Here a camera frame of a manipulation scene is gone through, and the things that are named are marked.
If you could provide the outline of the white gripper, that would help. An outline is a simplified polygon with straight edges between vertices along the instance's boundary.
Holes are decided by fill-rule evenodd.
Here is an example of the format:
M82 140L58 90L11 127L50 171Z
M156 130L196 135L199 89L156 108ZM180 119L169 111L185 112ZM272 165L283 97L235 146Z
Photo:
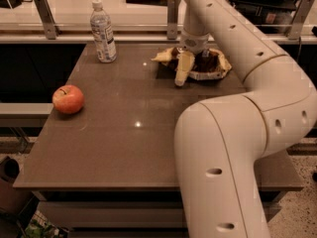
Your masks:
M185 30L181 31L180 45L186 50L179 54L178 65L174 83L176 86L182 86L195 62L195 55L198 55L206 49L209 35L196 36Z

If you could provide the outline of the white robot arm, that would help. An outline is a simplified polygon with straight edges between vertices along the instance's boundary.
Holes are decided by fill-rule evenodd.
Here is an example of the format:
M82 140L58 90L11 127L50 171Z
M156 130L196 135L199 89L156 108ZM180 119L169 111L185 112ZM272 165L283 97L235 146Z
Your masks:
M199 101L176 123L175 164L189 238L270 238L254 163L313 128L316 88L226 0L184 1L184 24L214 38L246 89Z

